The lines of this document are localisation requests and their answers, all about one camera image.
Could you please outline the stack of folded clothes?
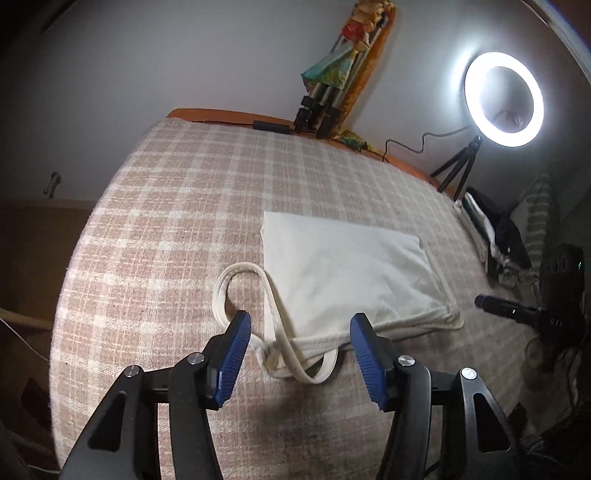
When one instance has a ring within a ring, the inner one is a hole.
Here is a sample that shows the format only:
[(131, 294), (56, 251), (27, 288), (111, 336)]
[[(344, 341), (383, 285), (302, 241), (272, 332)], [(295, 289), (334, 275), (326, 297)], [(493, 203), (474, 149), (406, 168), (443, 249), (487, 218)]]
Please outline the stack of folded clothes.
[(495, 245), (490, 221), (467, 191), (461, 200), (455, 201), (454, 210), (472, 238), (485, 273), (490, 278), (506, 288), (516, 288), (520, 284), (533, 286), (538, 282), (539, 274), (535, 270), (521, 269), (503, 256)]

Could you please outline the black folded garment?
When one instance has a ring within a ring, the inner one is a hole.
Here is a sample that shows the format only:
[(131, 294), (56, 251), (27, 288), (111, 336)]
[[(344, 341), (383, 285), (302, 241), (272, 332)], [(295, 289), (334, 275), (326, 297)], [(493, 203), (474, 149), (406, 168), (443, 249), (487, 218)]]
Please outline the black folded garment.
[(530, 269), (532, 267), (530, 257), (523, 244), (519, 229), (510, 218), (510, 213), (497, 206), (488, 196), (473, 187), (469, 187), (467, 193), (472, 196), (490, 221), (495, 234), (495, 245), (503, 256), (521, 269)]

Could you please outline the green white striped pillow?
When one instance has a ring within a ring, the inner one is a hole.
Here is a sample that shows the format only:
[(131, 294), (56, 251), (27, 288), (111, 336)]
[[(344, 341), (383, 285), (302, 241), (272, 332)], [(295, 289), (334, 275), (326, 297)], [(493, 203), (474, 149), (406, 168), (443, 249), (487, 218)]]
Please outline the green white striped pillow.
[(555, 243), (560, 221), (559, 205), (547, 171), (520, 194), (510, 218), (519, 230), (531, 269), (539, 271)]

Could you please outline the colourful patterned scarf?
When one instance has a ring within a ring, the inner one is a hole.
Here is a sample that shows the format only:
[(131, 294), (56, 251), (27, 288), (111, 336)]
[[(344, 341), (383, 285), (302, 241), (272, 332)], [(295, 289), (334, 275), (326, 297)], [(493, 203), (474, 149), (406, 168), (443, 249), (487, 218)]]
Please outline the colourful patterned scarf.
[(342, 138), (342, 126), (372, 78), (394, 30), (391, 1), (358, 1), (329, 54), (301, 73), (307, 95), (294, 130)]

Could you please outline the metal wall hook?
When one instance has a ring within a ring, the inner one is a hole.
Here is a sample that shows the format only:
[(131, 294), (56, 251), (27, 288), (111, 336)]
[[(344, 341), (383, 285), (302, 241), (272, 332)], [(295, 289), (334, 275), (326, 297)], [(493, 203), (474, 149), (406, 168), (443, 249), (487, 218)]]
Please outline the metal wall hook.
[(55, 191), (57, 187), (62, 183), (62, 176), (59, 172), (54, 171), (51, 176), (47, 186), (43, 190), (43, 194), (47, 196), (49, 199), (53, 199), (55, 195)]

